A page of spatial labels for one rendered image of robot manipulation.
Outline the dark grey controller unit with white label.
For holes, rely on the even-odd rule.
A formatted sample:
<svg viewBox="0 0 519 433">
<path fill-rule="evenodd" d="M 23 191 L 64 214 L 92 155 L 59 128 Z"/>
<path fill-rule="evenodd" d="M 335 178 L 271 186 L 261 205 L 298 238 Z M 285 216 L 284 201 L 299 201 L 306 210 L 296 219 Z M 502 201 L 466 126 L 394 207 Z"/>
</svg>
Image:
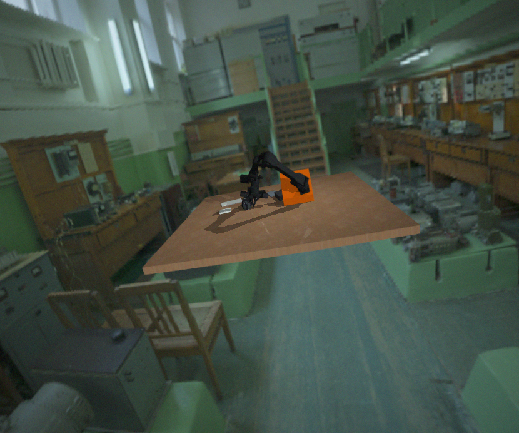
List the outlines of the dark grey controller unit with white label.
<svg viewBox="0 0 519 433">
<path fill-rule="evenodd" d="M 251 199 L 250 198 L 244 198 L 242 199 L 242 204 L 241 204 L 242 208 L 244 210 L 249 210 L 251 209 L 252 207 L 252 202 L 251 202 Z"/>
</svg>

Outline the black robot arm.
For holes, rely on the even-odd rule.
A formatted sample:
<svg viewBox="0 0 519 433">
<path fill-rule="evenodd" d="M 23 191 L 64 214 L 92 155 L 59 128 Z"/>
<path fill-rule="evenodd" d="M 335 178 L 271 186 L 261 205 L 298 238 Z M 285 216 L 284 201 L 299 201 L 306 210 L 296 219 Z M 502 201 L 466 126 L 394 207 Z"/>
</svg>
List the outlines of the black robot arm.
<svg viewBox="0 0 519 433">
<path fill-rule="evenodd" d="M 262 160 L 262 163 L 260 163 L 260 160 Z M 279 162 L 277 157 L 270 151 L 264 152 L 259 156 L 254 157 L 253 165 L 249 174 L 240 175 L 240 182 L 248 184 L 251 182 L 251 185 L 260 185 L 260 179 L 263 177 L 261 175 L 258 176 L 258 166 L 261 166 L 262 168 L 274 168 L 287 176 L 291 180 L 290 183 L 297 187 L 301 195 L 310 192 L 310 186 L 308 183 L 309 178 L 302 173 L 295 173 L 293 170 Z"/>
</svg>

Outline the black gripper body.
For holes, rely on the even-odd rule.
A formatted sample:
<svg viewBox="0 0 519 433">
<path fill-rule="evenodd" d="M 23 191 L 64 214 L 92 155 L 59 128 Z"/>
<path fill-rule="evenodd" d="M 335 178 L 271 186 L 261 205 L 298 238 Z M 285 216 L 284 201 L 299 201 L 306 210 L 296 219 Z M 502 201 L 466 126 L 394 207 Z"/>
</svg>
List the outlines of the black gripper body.
<svg viewBox="0 0 519 433">
<path fill-rule="evenodd" d="M 260 198 L 260 196 L 262 196 L 263 198 L 268 198 L 267 193 L 259 194 L 259 187 L 259 185 L 251 185 L 250 193 L 247 193 L 246 191 L 241 191 L 240 196 L 249 196 L 249 198 L 252 198 L 253 196 L 255 196 L 256 198 Z"/>
</svg>

